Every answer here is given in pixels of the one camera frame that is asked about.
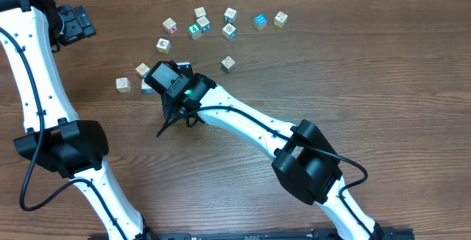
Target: wooden tabletop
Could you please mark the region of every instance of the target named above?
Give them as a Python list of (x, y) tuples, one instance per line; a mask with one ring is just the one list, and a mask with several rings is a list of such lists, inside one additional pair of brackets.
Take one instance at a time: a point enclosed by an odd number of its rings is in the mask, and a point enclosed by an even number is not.
[[(141, 93), (140, 63), (189, 61), (234, 97), (275, 118), (317, 124), (336, 151), (369, 171), (351, 192), (383, 227), (411, 227), (417, 239), (471, 235), (471, 0), (57, 0), (85, 5), (97, 35), (55, 54), (81, 119), (99, 121), (114, 175), (157, 232), (239, 233), (333, 227), (316, 206), (278, 183), (270, 160), (233, 134), (184, 123), (156, 138), (160, 97)], [(212, 29), (191, 40), (194, 8)], [(224, 11), (238, 11), (238, 35), (222, 35)], [(278, 11), (288, 15), (273, 25)], [(258, 31), (254, 16), (268, 26)], [(170, 36), (162, 23), (179, 27)], [(159, 38), (171, 41), (158, 53)], [(220, 61), (236, 62), (229, 74)], [(0, 52), (0, 239), (86, 239), (106, 233), (75, 188), (23, 212), (18, 195), (29, 161), (20, 98)], [(132, 90), (119, 93), (115, 79)], [(341, 164), (346, 181), (361, 176)], [(33, 205), (66, 180), (36, 168)]]

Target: wooden table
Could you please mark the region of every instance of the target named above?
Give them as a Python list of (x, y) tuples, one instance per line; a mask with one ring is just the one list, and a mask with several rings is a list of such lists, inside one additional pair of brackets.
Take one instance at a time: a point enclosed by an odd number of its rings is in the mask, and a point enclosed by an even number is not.
[[(284, 191), (265, 155), (234, 135), (199, 124), (169, 128), (160, 97), (143, 94), (134, 69), (189, 61), (263, 113), (316, 123), (340, 155), (370, 178), (351, 190), (382, 226), (412, 227), (417, 239), (471, 234), (471, 0), (58, 0), (84, 4), (97, 35), (55, 55), (81, 119), (99, 121), (114, 174), (157, 232), (236, 233), (310, 230), (333, 224), (316, 206)], [(204, 6), (212, 30), (186, 27)], [(238, 36), (222, 36), (223, 13), (238, 11)], [(288, 14), (282, 29), (276, 13)], [(258, 31), (258, 13), (268, 27)], [(179, 30), (169, 36), (162, 22)], [(168, 55), (158, 38), (171, 41)], [(70, 188), (25, 213), (18, 195), (29, 161), (13, 139), (24, 134), (21, 103), (0, 53), (0, 239), (86, 239), (105, 233), (85, 198)], [(236, 68), (222, 71), (230, 55)], [(132, 90), (118, 93), (115, 79)], [(341, 165), (347, 181), (360, 173)], [(63, 184), (36, 168), (28, 205)]]

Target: brown table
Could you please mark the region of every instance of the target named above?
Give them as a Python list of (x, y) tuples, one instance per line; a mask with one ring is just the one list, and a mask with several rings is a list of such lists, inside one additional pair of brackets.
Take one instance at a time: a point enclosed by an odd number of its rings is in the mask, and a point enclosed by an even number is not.
[[(157, 232), (235, 233), (310, 230), (333, 224), (317, 207), (285, 192), (267, 157), (231, 133), (199, 124), (169, 128), (160, 97), (143, 94), (134, 69), (144, 62), (189, 61), (262, 112), (316, 123), (340, 155), (363, 164), (368, 181), (351, 190), (382, 226), (412, 227), (418, 239), (471, 234), (471, 0), (58, 0), (84, 4), (97, 35), (55, 55), (81, 119), (99, 121), (114, 174)], [(212, 30), (186, 27), (204, 6)], [(227, 7), (238, 35), (222, 36)], [(288, 23), (272, 25), (276, 13)], [(252, 26), (258, 13), (269, 25)], [(179, 30), (169, 36), (162, 22)], [(168, 55), (158, 38), (171, 41)], [(0, 239), (86, 239), (105, 233), (71, 188), (25, 213), (18, 195), (29, 161), (15, 151), (24, 134), (21, 103), (0, 53)], [(235, 69), (220, 61), (230, 55)], [(132, 90), (118, 93), (115, 79)], [(341, 165), (347, 181), (360, 173)], [(36, 168), (29, 205), (63, 184)]]

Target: white cube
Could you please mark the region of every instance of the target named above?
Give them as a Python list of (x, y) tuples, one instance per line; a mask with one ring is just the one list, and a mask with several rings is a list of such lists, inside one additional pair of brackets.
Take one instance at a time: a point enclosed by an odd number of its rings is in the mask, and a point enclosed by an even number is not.
[(288, 20), (288, 15), (280, 11), (278, 12), (277, 16), (275, 16), (275, 19), (273, 20), (273, 24), (281, 28), (285, 25), (287, 20)]
[(157, 50), (161, 53), (168, 54), (170, 52), (170, 41), (163, 38), (159, 39)]
[(221, 67), (226, 72), (230, 72), (236, 67), (236, 62), (230, 56), (227, 56), (225, 59), (221, 61)]
[(152, 87), (150, 87), (144, 82), (144, 79), (142, 79), (141, 89), (142, 89), (142, 93), (154, 93), (155, 92), (154, 89), (152, 89)]
[(130, 80), (127, 77), (116, 79), (116, 89), (118, 89), (119, 93), (131, 91)]
[(227, 38), (227, 39), (233, 39), (237, 35), (237, 29), (231, 25), (227, 24), (223, 29), (222, 29), (222, 34)]
[(196, 22), (198, 23), (199, 27), (201, 27), (201, 33), (207, 32), (209, 29), (211, 29), (211, 23), (206, 18), (206, 16), (198, 18)]
[(189, 26), (188, 27), (188, 34), (194, 40), (201, 37), (201, 29), (199, 28), (198, 24), (192, 24), (191, 26)]
[(163, 22), (163, 28), (171, 35), (177, 31), (177, 23), (169, 18)]
[(196, 19), (206, 16), (206, 11), (204, 7), (196, 8), (194, 10), (194, 13), (196, 14)]
[(265, 15), (257, 15), (253, 19), (253, 25), (255, 26), (256, 29), (262, 30), (266, 27), (266, 17)]
[(146, 78), (147, 74), (149, 73), (150, 69), (149, 67), (147, 67), (147, 65), (145, 63), (141, 63), (136, 69), (135, 71), (138, 72), (138, 74), (142, 77), (142, 78)]
[(227, 8), (226, 12), (224, 13), (224, 21), (227, 23), (234, 24), (237, 18), (237, 11), (232, 8)]

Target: wooden block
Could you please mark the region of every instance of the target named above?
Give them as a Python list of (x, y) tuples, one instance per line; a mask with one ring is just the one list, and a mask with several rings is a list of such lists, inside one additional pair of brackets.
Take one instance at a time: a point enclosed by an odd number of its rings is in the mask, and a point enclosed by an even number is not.
[(142, 79), (141, 89), (142, 93), (155, 93), (154, 89), (144, 82), (144, 79)]
[(196, 8), (194, 10), (194, 13), (196, 14), (196, 19), (206, 16), (206, 11), (204, 7)]
[(287, 21), (288, 21), (288, 15), (280, 11), (278, 12), (277, 16), (275, 16), (275, 19), (273, 20), (273, 24), (281, 28), (286, 24)]
[(177, 31), (177, 23), (169, 18), (163, 22), (163, 28), (171, 35)]
[(142, 78), (146, 78), (147, 74), (149, 73), (150, 71), (150, 68), (147, 67), (147, 65), (145, 63), (141, 63), (136, 69), (135, 71), (138, 72), (138, 74), (142, 77)]
[(116, 89), (118, 89), (119, 93), (131, 91), (130, 80), (127, 77), (116, 79)]
[(236, 67), (236, 62), (230, 56), (227, 56), (221, 61), (221, 67), (228, 73)]
[(262, 30), (266, 27), (266, 17), (265, 15), (257, 15), (253, 19), (253, 25), (255, 26), (256, 29)]
[(201, 33), (207, 32), (209, 29), (211, 29), (211, 23), (209, 20), (206, 18), (206, 16), (202, 16), (196, 20), (198, 23), (199, 27), (201, 27)]
[(222, 34), (227, 38), (227, 39), (233, 39), (237, 35), (237, 29), (231, 25), (227, 24), (223, 29), (222, 29)]
[(188, 34), (194, 40), (201, 37), (201, 29), (199, 28), (198, 24), (192, 24), (191, 26), (189, 26), (188, 27)]
[(157, 50), (161, 53), (168, 54), (170, 52), (170, 41), (163, 38), (159, 39)]
[(226, 12), (224, 13), (224, 21), (227, 23), (234, 24), (237, 18), (237, 11), (228, 7)]

